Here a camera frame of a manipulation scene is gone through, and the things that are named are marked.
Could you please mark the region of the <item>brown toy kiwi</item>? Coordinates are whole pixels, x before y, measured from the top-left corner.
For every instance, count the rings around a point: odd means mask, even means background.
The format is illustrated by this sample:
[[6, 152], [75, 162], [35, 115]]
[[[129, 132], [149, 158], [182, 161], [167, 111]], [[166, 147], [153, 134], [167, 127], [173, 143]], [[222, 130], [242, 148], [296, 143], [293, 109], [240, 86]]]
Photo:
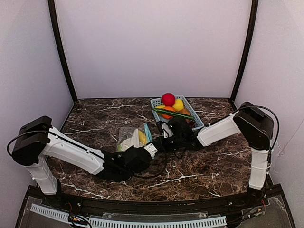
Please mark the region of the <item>brown toy kiwi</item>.
[[189, 112], [189, 110], [188, 109], [182, 109], [182, 110], [180, 110], [180, 113], [181, 114], [184, 114], [184, 115], [189, 115], [189, 116], [191, 116], [191, 113]]

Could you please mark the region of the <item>yellow toy banana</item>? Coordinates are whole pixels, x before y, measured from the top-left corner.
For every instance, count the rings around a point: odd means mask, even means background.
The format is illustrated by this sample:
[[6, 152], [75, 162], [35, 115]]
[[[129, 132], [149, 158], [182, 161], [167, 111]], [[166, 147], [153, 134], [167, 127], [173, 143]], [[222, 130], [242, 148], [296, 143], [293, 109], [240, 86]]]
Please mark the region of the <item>yellow toy banana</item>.
[[142, 131], [138, 131], [139, 142], [142, 145], [146, 145], [148, 143], [146, 135]]

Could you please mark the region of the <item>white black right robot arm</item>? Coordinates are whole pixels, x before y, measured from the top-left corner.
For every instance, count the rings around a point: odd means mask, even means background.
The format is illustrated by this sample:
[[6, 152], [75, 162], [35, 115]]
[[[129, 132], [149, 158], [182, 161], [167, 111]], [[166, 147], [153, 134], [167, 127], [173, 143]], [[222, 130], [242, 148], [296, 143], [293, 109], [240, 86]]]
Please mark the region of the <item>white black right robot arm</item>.
[[244, 102], [237, 110], [195, 131], [190, 127], [190, 121], [194, 120], [190, 115], [157, 108], [153, 108], [153, 111], [171, 117], [167, 122], [158, 122], [163, 132], [158, 141], [168, 152], [202, 150], [214, 143], [232, 139], [235, 135], [241, 136], [251, 152], [244, 203], [254, 205], [263, 199], [272, 151], [280, 132], [280, 121], [274, 111]]

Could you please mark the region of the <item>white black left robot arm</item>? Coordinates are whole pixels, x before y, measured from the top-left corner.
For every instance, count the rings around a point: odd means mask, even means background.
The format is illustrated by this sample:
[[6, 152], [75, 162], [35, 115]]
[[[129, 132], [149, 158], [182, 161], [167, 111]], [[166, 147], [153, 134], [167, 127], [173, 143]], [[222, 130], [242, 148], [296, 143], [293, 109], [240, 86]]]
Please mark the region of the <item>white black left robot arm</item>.
[[115, 153], [90, 148], [62, 134], [48, 116], [22, 126], [7, 145], [11, 158], [29, 171], [45, 195], [55, 195], [60, 185], [45, 156], [63, 160], [103, 180], [121, 182], [147, 169], [157, 151], [152, 143]]

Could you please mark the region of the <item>clear zip top bag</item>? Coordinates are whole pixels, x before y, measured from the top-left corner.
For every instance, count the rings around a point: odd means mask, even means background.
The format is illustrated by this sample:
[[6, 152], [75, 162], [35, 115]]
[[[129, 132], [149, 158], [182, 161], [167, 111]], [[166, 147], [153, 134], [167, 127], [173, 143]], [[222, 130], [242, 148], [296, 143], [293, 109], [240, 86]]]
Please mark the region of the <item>clear zip top bag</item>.
[[137, 128], [121, 127], [116, 151], [124, 152], [132, 146], [135, 148], [143, 147], [152, 141], [152, 134], [147, 123], [144, 123]]

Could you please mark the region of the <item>white toy cauliflower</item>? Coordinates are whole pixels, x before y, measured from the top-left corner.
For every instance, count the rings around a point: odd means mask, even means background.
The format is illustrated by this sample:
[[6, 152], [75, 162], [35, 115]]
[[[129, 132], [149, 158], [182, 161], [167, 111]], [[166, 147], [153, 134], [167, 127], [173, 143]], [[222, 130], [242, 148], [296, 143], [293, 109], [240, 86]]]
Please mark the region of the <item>white toy cauliflower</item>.
[[132, 146], [135, 148], [142, 146], [139, 142], [137, 128], [122, 128], [119, 132], [119, 140], [117, 142], [117, 152], [124, 152]]

